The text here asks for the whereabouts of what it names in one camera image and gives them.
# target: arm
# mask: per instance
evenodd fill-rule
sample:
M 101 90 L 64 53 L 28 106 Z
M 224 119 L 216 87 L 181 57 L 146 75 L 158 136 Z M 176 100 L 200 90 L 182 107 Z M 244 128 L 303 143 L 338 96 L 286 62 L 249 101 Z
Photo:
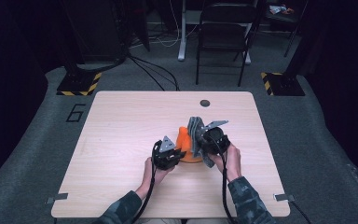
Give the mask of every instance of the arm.
M 222 158 L 209 155 L 220 172 L 223 172 Z M 241 174 L 241 152 L 232 144 L 227 149 L 227 180 L 228 188 L 237 211 L 237 220 L 245 223 L 276 223 L 257 191 Z
M 161 183 L 165 175 L 172 171 L 173 168 L 166 171 L 157 169 L 155 174 L 155 186 Z M 152 172 L 152 161 L 149 157 L 145 161 L 144 177 L 139 188 L 136 191 L 130 191 L 124 197 L 112 203 L 93 224 L 132 223 L 133 217 L 142 205 L 142 200 L 149 191 Z

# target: dark patterned sleeve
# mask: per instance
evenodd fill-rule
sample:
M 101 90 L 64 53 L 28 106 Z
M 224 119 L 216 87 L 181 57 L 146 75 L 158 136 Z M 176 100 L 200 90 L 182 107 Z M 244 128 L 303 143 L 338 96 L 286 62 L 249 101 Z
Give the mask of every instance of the dark patterned sleeve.
M 241 176 L 231 181 L 228 183 L 228 188 L 237 210 L 239 224 L 276 223 L 258 196 L 257 191 L 255 191 L 245 177 Z
M 128 192 L 98 218 L 93 224 L 130 224 L 142 205 L 142 200 L 134 192 Z

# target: orange cloth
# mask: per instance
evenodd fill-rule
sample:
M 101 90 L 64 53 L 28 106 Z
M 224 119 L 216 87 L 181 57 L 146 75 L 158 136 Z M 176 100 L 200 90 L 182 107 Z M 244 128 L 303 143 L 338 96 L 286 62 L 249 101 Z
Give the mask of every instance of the orange cloth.
M 193 153 L 191 152 L 191 137 L 188 134 L 186 127 L 179 128 L 179 134 L 176 139 L 176 148 L 180 148 L 182 151 L 185 151 L 185 156 L 181 161 L 185 162 L 199 162 L 202 161 L 202 157 L 193 158 Z

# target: gray carpet floor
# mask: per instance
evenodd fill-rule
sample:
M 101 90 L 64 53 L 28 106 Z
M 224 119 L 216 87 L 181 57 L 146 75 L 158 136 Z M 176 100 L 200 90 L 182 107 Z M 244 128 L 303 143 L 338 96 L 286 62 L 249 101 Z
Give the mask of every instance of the gray carpet floor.
M 232 69 L 214 69 L 213 74 L 209 74 L 208 68 L 204 68 L 200 84 L 195 85 L 197 39 L 194 37 L 187 41 L 184 62 L 177 60 L 179 43 L 171 47 L 153 43 L 150 52 L 142 46 L 135 47 L 131 48 L 131 54 L 171 71 L 181 91 L 251 92 L 285 192 L 296 196 L 296 203 L 312 223 L 358 223 L 357 175 L 339 143 L 326 129 L 323 112 L 307 80 L 298 77 L 306 93 L 304 97 L 268 96 L 260 76 L 262 72 L 283 72 L 298 41 L 299 37 L 289 56 L 283 58 L 287 38 L 259 33 L 250 51 L 252 63 L 245 67 L 241 87 L 236 85 L 239 70 L 237 73 Z M 222 59 L 213 56 L 208 60 L 213 63 Z M 45 100 L 0 170 L 0 223 L 54 222 L 50 214 L 52 204 L 45 201 L 60 188 L 95 96 L 95 92 L 91 96 L 56 95 L 64 75 L 63 68 L 46 74 Z M 174 91 L 172 83 L 154 76 L 166 91 Z M 142 69 L 126 60 L 103 72 L 96 91 L 160 91 L 160 88 Z M 84 104 L 77 108 L 84 111 L 82 118 L 79 122 L 65 122 L 75 104 Z M 92 220 L 66 218 L 58 219 L 58 223 L 90 223 Z M 288 217 L 278 220 L 306 223 L 293 206 Z

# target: desk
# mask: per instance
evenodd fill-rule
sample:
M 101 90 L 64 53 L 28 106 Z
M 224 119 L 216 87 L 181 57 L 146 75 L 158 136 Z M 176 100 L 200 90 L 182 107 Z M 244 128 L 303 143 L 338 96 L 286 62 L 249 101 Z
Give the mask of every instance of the desk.
M 211 105 L 203 107 L 201 100 Z M 54 217 L 99 217 L 111 203 L 135 190 L 142 181 L 145 159 L 164 135 L 176 141 L 180 126 L 200 116 L 205 124 L 227 119 L 221 126 L 241 150 L 242 174 L 275 217 L 290 213 L 269 142 L 249 92 L 100 91 L 96 94 L 59 193 Z M 142 215 L 145 218 L 226 217 L 222 204 L 222 175 L 202 162 L 180 162 L 154 188 Z M 235 207 L 229 191 L 227 205 Z
M 254 6 L 257 6 L 258 0 L 254 0 Z M 178 60 L 184 61 L 186 56 L 186 25 L 187 24 L 193 24 L 198 25 L 200 24 L 200 11 L 196 10 L 187 10 L 186 9 L 186 0 L 182 1 L 182 36 L 180 41 L 180 47 L 179 47 L 179 54 L 178 54 Z M 248 34 L 249 30 L 251 29 L 250 25 L 246 25 L 246 32 L 245 35 Z M 251 63 L 251 57 L 249 55 L 249 52 L 246 54 L 246 61 L 245 64 Z

